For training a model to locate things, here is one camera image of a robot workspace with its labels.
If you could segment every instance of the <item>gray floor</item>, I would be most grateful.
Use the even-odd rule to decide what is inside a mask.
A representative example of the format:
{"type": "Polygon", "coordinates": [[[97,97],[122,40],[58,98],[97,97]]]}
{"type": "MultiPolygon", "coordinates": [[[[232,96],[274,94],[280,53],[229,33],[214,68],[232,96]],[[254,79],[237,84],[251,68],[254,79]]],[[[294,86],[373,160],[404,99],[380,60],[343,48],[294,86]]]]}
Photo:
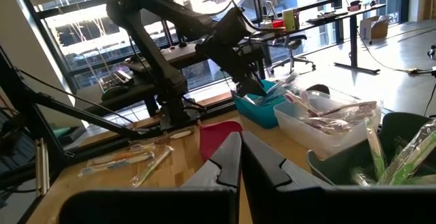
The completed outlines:
{"type": "MultiPolygon", "coordinates": [[[[407,23],[394,26],[389,29],[388,39],[374,41],[369,46],[373,56],[388,67],[397,69],[420,68],[428,69],[436,66],[436,62],[430,60],[426,52],[432,44],[436,44],[436,22],[407,23]]],[[[434,77],[429,74],[409,76],[399,71],[392,71],[375,62],[363,45],[359,47],[359,66],[380,68],[378,75],[365,74],[335,67],[333,62],[349,63],[347,53],[349,43],[342,46],[334,46],[307,57],[317,64],[317,70],[302,75],[302,83],[318,82],[325,84],[338,92],[353,95],[363,99],[377,99],[384,102],[384,107],[397,112],[411,112],[423,114],[426,104],[430,99],[431,91],[436,83],[434,77]]],[[[304,71],[305,67],[297,65],[297,71],[304,71]]],[[[280,67],[276,75],[287,73],[289,67],[280,67]]],[[[222,93],[221,88],[209,89],[222,93]]],[[[193,94],[196,99],[203,96],[206,91],[193,94]]],[[[430,106],[427,114],[436,114],[436,99],[430,106]]],[[[21,189],[34,187],[34,181],[26,182],[21,189]]],[[[34,193],[13,194],[7,200],[7,206],[0,209],[0,223],[16,223],[30,203],[34,193]]]]}

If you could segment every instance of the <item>dark green bin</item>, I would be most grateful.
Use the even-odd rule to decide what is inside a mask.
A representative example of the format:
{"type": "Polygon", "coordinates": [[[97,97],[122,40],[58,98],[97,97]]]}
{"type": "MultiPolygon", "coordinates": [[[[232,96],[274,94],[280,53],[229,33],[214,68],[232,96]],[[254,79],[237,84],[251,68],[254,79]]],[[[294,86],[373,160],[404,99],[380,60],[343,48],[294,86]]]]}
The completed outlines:
{"type": "MultiPolygon", "coordinates": [[[[388,163],[392,161],[399,145],[398,142],[395,142],[396,138],[400,137],[410,142],[419,128],[429,120],[424,116],[404,112],[393,112],[385,115],[379,139],[388,163]]],[[[365,174],[375,179],[373,160],[367,140],[326,160],[318,159],[315,153],[310,150],[306,154],[306,160],[314,176],[332,185],[355,185],[356,183],[352,182],[350,178],[350,172],[355,167],[361,167],[365,174]]],[[[415,176],[428,174],[436,174],[435,151],[422,163],[415,176]]]]}

